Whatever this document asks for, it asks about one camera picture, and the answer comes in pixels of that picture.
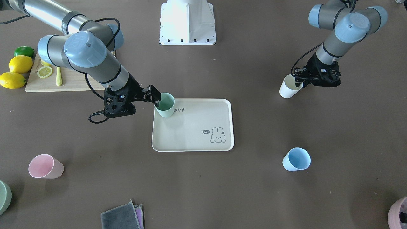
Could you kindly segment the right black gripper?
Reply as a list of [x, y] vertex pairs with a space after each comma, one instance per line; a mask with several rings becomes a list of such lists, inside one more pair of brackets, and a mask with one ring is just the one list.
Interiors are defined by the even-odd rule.
[[132, 102], [145, 101], [160, 106], [161, 93], [153, 85], [142, 88], [138, 82], [129, 75], [127, 83], [119, 90], [113, 91], [110, 87], [104, 91], [103, 115], [107, 118], [133, 115], [136, 109]]

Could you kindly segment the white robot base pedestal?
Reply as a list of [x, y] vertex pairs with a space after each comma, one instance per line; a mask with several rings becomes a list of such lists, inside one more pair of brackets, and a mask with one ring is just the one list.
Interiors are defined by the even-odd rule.
[[160, 45], [214, 45], [213, 5], [206, 0], [168, 0], [161, 5]]

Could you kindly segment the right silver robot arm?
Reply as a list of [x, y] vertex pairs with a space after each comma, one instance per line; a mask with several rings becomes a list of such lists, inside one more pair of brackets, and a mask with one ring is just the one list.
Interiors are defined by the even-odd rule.
[[119, 25], [99, 24], [53, 0], [2, 0], [1, 10], [15, 10], [63, 33], [43, 37], [38, 54], [52, 65], [91, 76], [105, 88], [104, 109], [93, 116], [133, 115], [135, 101], [160, 106], [160, 91], [152, 85], [142, 88], [112, 54], [124, 43]]

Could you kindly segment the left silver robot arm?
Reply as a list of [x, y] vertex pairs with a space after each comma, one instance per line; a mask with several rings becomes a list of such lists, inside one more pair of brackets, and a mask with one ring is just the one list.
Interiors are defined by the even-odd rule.
[[388, 13], [381, 6], [355, 10], [343, 0], [330, 0], [315, 5], [309, 13], [310, 25], [331, 30], [331, 34], [302, 68], [294, 68], [295, 85], [306, 87], [337, 87], [340, 85], [338, 60], [355, 44], [377, 32], [388, 21]]

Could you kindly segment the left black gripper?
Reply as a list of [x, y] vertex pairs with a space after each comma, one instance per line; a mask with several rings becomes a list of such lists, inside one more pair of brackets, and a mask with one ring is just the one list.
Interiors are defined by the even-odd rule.
[[341, 84], [340, 69], [337, 61], [332, 64], [324, 64], [316, 53], [309, 59], [303, 68], [294, 68], [295, 85], [305, 88], [308, 84], [316, 87], [337, 87]]

